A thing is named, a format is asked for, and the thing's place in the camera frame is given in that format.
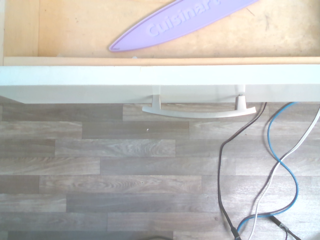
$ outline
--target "laminate floor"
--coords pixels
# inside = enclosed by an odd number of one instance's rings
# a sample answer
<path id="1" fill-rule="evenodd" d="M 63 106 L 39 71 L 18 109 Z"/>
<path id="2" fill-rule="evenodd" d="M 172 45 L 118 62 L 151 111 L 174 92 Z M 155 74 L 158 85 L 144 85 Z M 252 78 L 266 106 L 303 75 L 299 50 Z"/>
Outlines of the laminate floor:
<path id="1" fill-rule="evenodd" d="M 235 226 L 254 212 L 276 164 L 266 144 L 267 121 L 284 104 L 269 103 L 224 149 L 222 200 Z M 219 149 L 254 115 L 180 119 L 142 112 L 147 105 L 2 99 L 0 240 L 232 240 L 217 201 Z M 271 141 L 279 156 L 297 143 L 319 106 L 299 103 L 276 119 Z M 234 105 L 163 108 L 218 112 Z M 320 122 L 285 163 L 296 174 L 299 197 L 278 218 L 301 239 L 319 240 Z M 279 168 L 260 209 L 282 208 L 294 195 L 294 181 Z M 243 240 L 252 225 L 242 229 Z M 282 239 L 285 233 L 274 223 L 257 221 L 252 240 Z"/>

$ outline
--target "embossed logo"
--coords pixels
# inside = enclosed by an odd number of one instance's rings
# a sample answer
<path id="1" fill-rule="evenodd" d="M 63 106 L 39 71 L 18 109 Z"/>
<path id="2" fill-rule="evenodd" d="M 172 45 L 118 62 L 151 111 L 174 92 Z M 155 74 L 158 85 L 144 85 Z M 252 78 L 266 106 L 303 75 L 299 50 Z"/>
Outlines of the embossed logo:
<path id="1" fill-rule="evenodd" d="M 198 15 L 210 10 L 209 4 L 211 3 L 213 3 L 214 5 L 219 5 L 221 4 L 221 0 L 203 0 L 189 8 L 178 10 L 176 15 L 173 15 L 171 17 L 166 16 L 162 23 L 150 24 L 147 27 L 146 32 L 151 37 L 156 37 L 180 24 L 183 24 L 184 22 L 187 22 L 191 18 L 195 18 Z"/>

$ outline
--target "purple knife sheath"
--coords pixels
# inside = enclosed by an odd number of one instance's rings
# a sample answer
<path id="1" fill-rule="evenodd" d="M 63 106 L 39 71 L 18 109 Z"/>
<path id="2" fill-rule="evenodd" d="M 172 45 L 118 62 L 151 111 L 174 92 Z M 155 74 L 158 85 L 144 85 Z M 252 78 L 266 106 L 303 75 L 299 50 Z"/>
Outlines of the purple knife sheath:
<path id="1" fill-rule="evenodd" d="M 128 30 L 112 52 L 143 49 L 177 39 L 212 24 L 258 0 L 176 0 Z"/>

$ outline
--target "wooden floor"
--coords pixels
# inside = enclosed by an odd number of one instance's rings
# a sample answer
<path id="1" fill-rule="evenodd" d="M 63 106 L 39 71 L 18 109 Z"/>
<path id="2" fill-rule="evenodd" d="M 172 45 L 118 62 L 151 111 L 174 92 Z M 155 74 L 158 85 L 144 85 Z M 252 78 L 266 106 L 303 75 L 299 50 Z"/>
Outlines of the wooden floor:
<path id="1" fill-rule="evenodd" d="M 266 124 L 283 105 L 270 103 L 223 153 L 222 198 L 236 226 L 253 212 L 256 194 L 276 163 L 266 145 Z M 217 205 L 219 147 L 254 116 L 178 119 L 143 113 L 142 106 L 25 105 L 2 99 L 0 240 L 233 239 Z M 271 139 L 280 156 L 300 139 L 318 109 L 318 103 L 297 104 L 275 121 Z M 297 176 L 300 194 L 278 218 L 301 239 L 319 240 L 320 123 L 285 162 Z M 260 209 L 284 207 L 294 194 L 292 178 L 279 169 Z M 252 221 L 242 239 L 251 227 Z M 266 219 L 259 219 L 256 230 L 253 240 L 285 239 Z"/>

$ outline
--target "open drawer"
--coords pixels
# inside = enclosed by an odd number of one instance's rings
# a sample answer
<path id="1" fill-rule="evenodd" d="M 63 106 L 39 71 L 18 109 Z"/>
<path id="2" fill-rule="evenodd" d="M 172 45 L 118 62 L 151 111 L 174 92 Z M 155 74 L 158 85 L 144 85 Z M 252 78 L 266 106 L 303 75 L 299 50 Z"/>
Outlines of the open drawer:
<path id="1" fill-rule="evenodd" d="M 5 1 L 5 66 L 320 63 L 319 0 L 260 0 L 181 38 L 128 52 L 109 46 L 172 0 Z"/>
<path id="2" fill-rule="evenodd" d="M 250 102 L 320 101 L 319 0 L 259 0 L 178 39 L 109 51 L 125 31 L 171 2 L 5 0 L 3 65 L 35 67 L 1 71 L 0 95 L 28 103 L 150 103 L 159 94 L 163 102 L 231 102 L 246 85 Z M 19 93 L 17 86 L 30 85 L 37 90 Z M 41 86 L 56 85 L 66 86 L 59 89 L 69 97 L 57 92 L 30 99 L 43 92 Z M 105 96 L 80 86 L 99 86 Z"/>

